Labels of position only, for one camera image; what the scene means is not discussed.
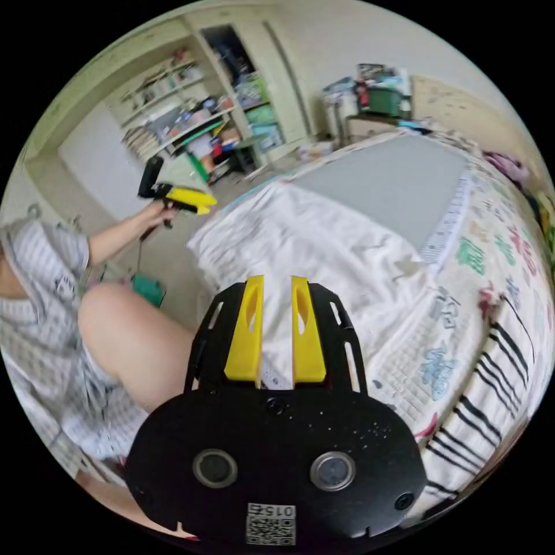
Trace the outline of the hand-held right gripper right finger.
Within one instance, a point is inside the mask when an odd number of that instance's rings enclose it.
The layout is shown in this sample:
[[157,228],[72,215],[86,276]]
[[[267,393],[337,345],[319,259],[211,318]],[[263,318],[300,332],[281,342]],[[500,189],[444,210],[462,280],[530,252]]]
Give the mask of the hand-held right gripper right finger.
[[327,371],[306,278],[291,277],[291,301],[293,385],[322,384]]

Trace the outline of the person's left hand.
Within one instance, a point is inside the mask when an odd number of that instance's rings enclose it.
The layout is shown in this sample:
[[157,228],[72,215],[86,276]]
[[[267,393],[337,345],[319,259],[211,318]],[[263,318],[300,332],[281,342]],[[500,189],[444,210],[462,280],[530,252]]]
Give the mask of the person's left hand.
[[138,214],[139,229],[142,233],[145,233],[159,225],[166,225],[166,223],[172,221],[176,214],[175,204],[172,201],[153,201]]

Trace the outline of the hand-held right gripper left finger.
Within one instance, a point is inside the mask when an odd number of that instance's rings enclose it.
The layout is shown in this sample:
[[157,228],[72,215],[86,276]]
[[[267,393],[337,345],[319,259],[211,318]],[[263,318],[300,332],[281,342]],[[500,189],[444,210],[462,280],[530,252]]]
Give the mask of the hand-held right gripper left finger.
[[260,388],[264,277],[251,276],[243,285],[224,374],[232,382]]

